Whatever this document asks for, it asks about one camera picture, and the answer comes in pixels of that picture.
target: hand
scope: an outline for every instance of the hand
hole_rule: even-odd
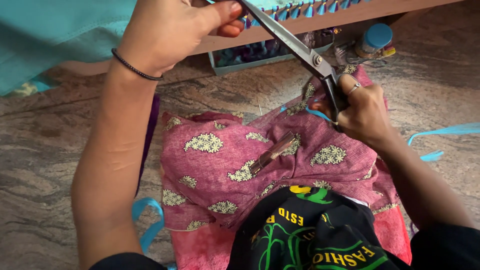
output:
[[[348,94],[356,83],[351,75],[342,75],[338,80],[345,94]],[[338,124],[348,137],[359,140],[374,150],[382,145],[386,146],[395,132],[388,118],[383,93],[379,85],[358,87],[348,95],[350,107],[338,115]],[[318,110],[331,119],[327,100],[314,102],[310,109]]]
[[[243,31],[236,1],[138,0],[118,48],[141,72],[158,77],[187,57],[208,34],[236,37]]]

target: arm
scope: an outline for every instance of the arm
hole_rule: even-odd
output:
[[[160,76],[215,28],[219,35],[238,36],[240,13],[233,1],[194,8],[189,1],[138,0],[118,52],[138,70]],[[114,254],[142,253],[131,210],[155,87],[112,60],[72,184],[83,270]]]
[[[349,75],[339,84],[347,94],[356,81]],[[435,223],[474,227],[467,210],[442,177],[413,151],[390,124],[378,85],[359,87],[348,96],[351,106],[340,113],[338,122],[346,135],[375,150],[387,164],[407,214],[419,229]],[[324,101],[312,109],[330,116]]]

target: left hand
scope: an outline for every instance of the left hand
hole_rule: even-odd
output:
[[[158,77],[187,57],[208,34],[236,37],[243,31],[236,1],[138,0],[118,48],[141,72]]]

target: blue lid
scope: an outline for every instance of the blue lid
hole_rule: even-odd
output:
[[[383,48],[392,40],[392,29],[386,24],[376,24],[365,32],[365,42],[373,48]]]

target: scissor pivot screw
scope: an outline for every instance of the scissor pivot screw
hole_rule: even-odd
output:
[[[319,66],[322,63],[322,57],[320,55],[313,56],[313,64]]]

